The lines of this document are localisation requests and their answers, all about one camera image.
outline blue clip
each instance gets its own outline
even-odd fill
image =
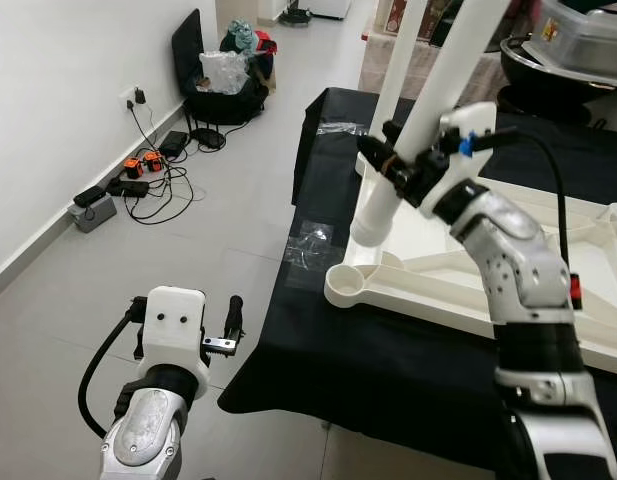
[[[477,134],[474,131],[470,132],[468,138],[464,138],[459,144],[459,151],[463,155],[472,158],[473,144],[476,138]]]

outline transparent plastic sheet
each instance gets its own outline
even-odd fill
[[[327,133],[350,133],[351,135],[368,135],[368,127],[361,123],[350,122],[328,122],[320,123],[317,128],[317,135],[326,135]]]
[[[298,237],[289,237],[283,261],[290,264],[286,284],[292,288],[322,291],[325,272],[343,261],[345,248],[331,244],[333,226],[304,221]]]
[[[197,82],[200,92],[236,95],[248,81],[248,59],[236,52],[206,52],[199,54],[204,68],[203,79]]]

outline white tube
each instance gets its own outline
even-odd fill
[[[418,26],[421,25],[427,4],[427,0],[410,0],[406,4],[399,35],[392,50],[377,108],[375,108],[375,115],[370,124],[369,134],[382,142],[386,140],[386,137],[381,129],[384,122],[392,120],[395,115],[404,79],[406,73],[408,73],[408,65],[410,65],[412,52],[415,49],[415,43],[417,43]]]
[[[457,104],[509,3],[510,0],[464,2],[395,145],[404,161],[414,162],[417,154],[434,142],[439,119]],[[400,32],[404,28],[415,30],[416,25],[402,23]],[[353,239],[367,247],[383,243],[399,204],[394,187],[385,178],[378,179],[368,202],[350,226]]]

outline black chair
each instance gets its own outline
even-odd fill
[[[201,13],[195,9],[172,36],[177,83],[184,101],[184,113],[190,137],[211,148],[219,148],[225,139],[219,125],[241,125],[263,110],[268,88],[250,78],[235,95],[197,91],[196,81],[203,76],[199,54],[204,52],[201,34]],[[192,129],[191,119],[195,122]],[[205,122],[206,128],[199,128]]]

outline white tray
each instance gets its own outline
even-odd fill
[[[357,209],[366,202],[377,174],[358,160],[364,176]],[[479,179],[539,221],[558,251],[557,200],[551,193]],[[585,362],[617,373],[617,218],[608,207],[567,199],[570,264],[583,287],[583,312],[576,329]],[[438,219],[425,219],[402,202],[392,232],[377,248],[352,237],[341,265],[326,275],[325,295],[342,308],[376,305],[440,325],[493,338],[488,304],[476,264]]]

